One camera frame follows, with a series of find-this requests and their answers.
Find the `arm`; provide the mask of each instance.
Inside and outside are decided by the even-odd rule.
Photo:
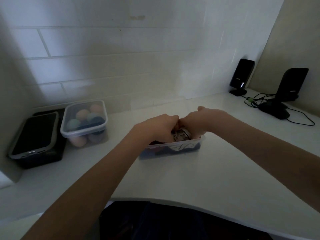
[[[221,137],[320,212],[320,158],[316,155],[255,129],[222,110],[200,106],[179,123],[195,138],[205,132]]]
[[[30,228],[28,239],[82,239],[105,208],[118,184],[152,141],[173,142],[179,117],[161,116],[138,125],[79,178]]]

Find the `tile backsplash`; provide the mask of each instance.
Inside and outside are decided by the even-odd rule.
[[[258,61],[284,0],[0,0],[34,107],[225,92]]]

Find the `wall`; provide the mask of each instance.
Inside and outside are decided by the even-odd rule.
[[[283,0],[0,0],[34,107],[225,92],[257,61]]]
[[[309,68],[292,104],[320,116],[320,0],[285,0],[250,88],[276,93],[289,68]]]
[[[22,169],[7,159],[8,147],[23,120],[31,113],[30,95],[22,87],[22,77],[11,58],[7,30],[0,20],[0,188],[19,180]]]

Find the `hand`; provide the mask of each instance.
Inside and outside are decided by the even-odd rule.
[[[169,116],[163,114],[151,119],[148,119],[140,124],[135,125],[135,128],[141,133],[150,135],[152,141],[159,141],[165,143],[174,142],[171,131],[175,128],[178,129],[179,116]]]
[[[185,127],[191,134],[192,139],[198,139],[206,132],[211,131],[214,117],[219,114],[227,114],[219,109],[208,109],[198,107],[198,111],[189,113],[185,118],[179,120],[179,128]]]

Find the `smartphone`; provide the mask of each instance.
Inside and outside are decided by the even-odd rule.
[[[57,141],[58,120],[58,112],[28,118],[11,146],[9,157],[21,159],[51,149]]]

